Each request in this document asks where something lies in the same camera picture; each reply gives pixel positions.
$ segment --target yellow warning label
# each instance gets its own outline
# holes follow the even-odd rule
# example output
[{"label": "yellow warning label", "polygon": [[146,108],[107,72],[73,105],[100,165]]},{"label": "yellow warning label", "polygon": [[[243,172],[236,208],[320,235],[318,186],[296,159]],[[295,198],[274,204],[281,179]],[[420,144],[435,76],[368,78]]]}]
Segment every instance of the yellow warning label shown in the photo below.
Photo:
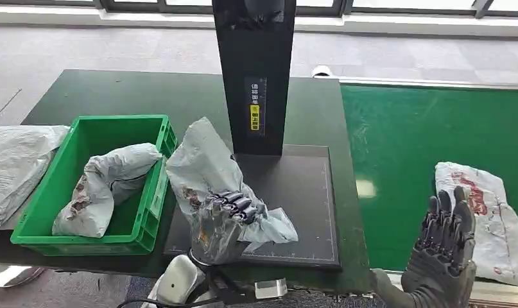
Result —
[{"label": "yellow warning label", "polygon": [[259,130],[259,111],[261,107],[259,105],[250,105],[249,111],[251,112],[251,130]]}]

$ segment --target crumpled plastic bag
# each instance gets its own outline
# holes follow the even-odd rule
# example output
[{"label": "crumpled plastic bag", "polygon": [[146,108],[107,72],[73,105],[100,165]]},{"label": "crumpled plastic bag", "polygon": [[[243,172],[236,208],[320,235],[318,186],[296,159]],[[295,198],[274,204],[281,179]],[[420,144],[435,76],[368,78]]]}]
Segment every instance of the crumpled plastic bag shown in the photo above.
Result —
[{"label": "crumpled plastic bag", "polygon": [[476,218],[476,276],[518,286],[518,217],[508,205],[503,180],[453,162],[439,162],[435,178],[437,191],[443,189],[451,198],[457,185],[465,189]]},{"label": "crumpled plastic bag", "polygon": [[44,176],[67,126],[0,126],[0,226]]},{"label": "crumpled plastic bag", "polygon": [[[252,251],[263,243],[288,243],[298,241],[297,231],[282,208],[268,210],[243,182],[243,174],[232,158],[230,150],[217,134],[210,121],[203,117],[194,122],[185,133],[181,145],[168,159],[166,169],[172,190],[183,215],[191,225],[193,238],[217,237],[217,247],[209,249],[210,255],[196,256],[209,264],[223,264],[238,257],[245,248]],[[225,191],[241,192],[252,200],[251,206],[258,209],[253,223],[225,222],[222,228],[213,228],[208,234],[204,221],[211,215],[211,204],[207,199],[213,194]]]},{"label": "crumpled plastic bag", "polygon": [[58,213],[53,235],[103,237],[115,205],[136,193],[162,158],[154,144],[142,143],[93,156],[85,165],[72,200]]}]

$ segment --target green storage bin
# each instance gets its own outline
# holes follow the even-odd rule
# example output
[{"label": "green storage bin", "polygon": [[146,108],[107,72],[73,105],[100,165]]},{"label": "green storage bin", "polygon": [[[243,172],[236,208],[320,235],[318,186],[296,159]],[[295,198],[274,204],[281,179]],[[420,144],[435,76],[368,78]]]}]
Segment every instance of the green storage bin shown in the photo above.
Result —
[{"label": "green storage bin", "polygon": [[155,246],[164,197],[168,189],[166,158],[147,174],[142,193],[115,210],[101,239],[52,236],[56,215],[71,200],[72,191],[91,156],[149,142],[170,157],[177,145],[166,115],[83,116],[72,124],[47,173],[11,236],[13,244],[43,255],[144,255]]}]

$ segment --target black cable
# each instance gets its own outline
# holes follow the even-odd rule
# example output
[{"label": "black cable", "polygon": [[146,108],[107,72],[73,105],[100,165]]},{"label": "black cable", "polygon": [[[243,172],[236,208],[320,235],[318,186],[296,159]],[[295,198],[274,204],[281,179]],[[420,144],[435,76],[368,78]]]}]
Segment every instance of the black cable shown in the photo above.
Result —
[{"label": "black cable", "polygon": [[131,300],[125,300],[124,302],[120,303],[117,308],[123,308],[127,304],[130,303],[149,303],[153,305],[157,305],[157,307],[163,307],[163,308],[192,308],[196,306],[202,306],[207,304],[213,304],[216,302],[220,302],[219,298],[210,298],[209,300],[201,300],[199,302],[190,303],[190,304],[165,304],[162,302],[159,302],[158,300],[152,300],[150,298],[134,298]]}]

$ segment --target white robot part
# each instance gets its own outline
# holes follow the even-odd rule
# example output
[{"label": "white robot part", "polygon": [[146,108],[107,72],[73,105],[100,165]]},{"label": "white robot part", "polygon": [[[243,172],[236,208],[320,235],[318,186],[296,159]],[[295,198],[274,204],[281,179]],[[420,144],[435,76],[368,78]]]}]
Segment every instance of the white robot part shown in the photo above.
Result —
[{"label": "white robot part", "polygon": [[280,298],[285,294],[287,294],[287,282],[285,278],[255,282],[255,297],[258,300]]},{"label": "white robot part", "polygon": [[184,304],[204,280],[205,273],[187,255],[178,255],[159,279],[157,300],[167,304]]}]

